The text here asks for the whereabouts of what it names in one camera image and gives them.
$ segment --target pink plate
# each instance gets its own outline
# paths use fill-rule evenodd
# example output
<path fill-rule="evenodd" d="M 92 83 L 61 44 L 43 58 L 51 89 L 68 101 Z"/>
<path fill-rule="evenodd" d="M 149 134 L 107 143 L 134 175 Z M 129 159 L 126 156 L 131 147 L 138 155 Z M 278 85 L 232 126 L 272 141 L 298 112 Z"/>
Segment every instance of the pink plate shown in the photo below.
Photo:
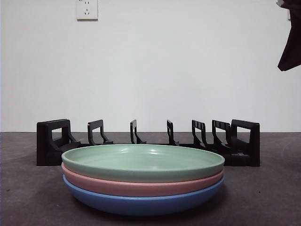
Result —
<path fill-rule="evenodd" d="M 62 163 L 63 173 L 75 186 L 101 194 L 130 197 L 155 197 L 185 194 L 198 191 L 217 183 L 224 170 L 214 176 L 199 180 L 172 183 L 131 183 L 89 178 L 68 170 Z"/>

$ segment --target white wall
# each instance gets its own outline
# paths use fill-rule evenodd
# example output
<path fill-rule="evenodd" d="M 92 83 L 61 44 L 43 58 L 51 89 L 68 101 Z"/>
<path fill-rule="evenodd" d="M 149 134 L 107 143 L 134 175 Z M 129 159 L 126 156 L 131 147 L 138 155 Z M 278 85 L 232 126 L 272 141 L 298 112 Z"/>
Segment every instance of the white wall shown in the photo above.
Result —
<path fill-rule="evenodd" d="M 0 0 L 0 24 L 2 24 L 1 23 L 1 0 Z M 2 51 L 1 51 L 1 31 L 0 31 L 0 52 L 1 52 L 1 54 L 0 54 L 0 62 L 1 62 L 1 64 L 2 64 L 2 61 L 1 61 L 1 55 L 2 55 Z M 0 64 L 0 81 L 1 81 L 1 64 Z M 1 86 L 0 86 L 0 112 L 1 112 Z"/>
<path fill-rule="evenodd" d="M 1 1 L 2 131 L 104 119 L 106 131 L 190 131 L 191 119 L 301 131 L 301 67 L 277 64 L 290 23 L 275 0 Z"/>

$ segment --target green plate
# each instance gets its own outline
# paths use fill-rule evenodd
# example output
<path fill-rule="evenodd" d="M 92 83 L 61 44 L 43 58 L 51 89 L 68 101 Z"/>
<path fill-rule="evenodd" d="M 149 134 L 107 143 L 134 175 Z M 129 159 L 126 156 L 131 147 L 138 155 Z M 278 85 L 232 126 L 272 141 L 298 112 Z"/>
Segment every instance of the green plate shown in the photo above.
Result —
<path fill-rule="evenodd" d="M 219 173 L 225 159 L 215 153 L 167 145 L 99 145 L 62 155 L 69 170 L 112 181 L 167 183 L 207 178 Z"/>

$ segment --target blue plate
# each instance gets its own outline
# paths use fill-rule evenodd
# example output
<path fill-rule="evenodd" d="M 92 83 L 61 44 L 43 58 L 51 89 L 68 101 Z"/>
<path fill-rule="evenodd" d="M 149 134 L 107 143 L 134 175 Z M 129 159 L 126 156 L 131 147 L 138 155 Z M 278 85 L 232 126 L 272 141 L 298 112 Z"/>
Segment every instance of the blue plate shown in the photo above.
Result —
<path fill-rule="evenodd" d="M 130 216 L 154 216 L 176 213 L 196 207 L 213 197 L 224 182 L 224 177 L 205 189 L 160 197 L 124 197 L 90 192 L 71 184 L 63 175 L 71 193 L 82 203 L 108 213 Z"/>

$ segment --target black cloth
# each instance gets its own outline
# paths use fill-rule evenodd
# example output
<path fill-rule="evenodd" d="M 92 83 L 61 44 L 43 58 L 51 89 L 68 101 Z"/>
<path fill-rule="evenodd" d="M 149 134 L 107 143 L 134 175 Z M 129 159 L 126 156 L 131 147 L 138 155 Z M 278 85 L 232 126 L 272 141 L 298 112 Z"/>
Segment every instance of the black cloth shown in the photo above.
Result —
<path fill-rule="evenodd" d="M 284 0 L 280 7 L 290 10 L 291 31 L 278 68 L 287 71 L 301 65 L 301 0 Z"/>

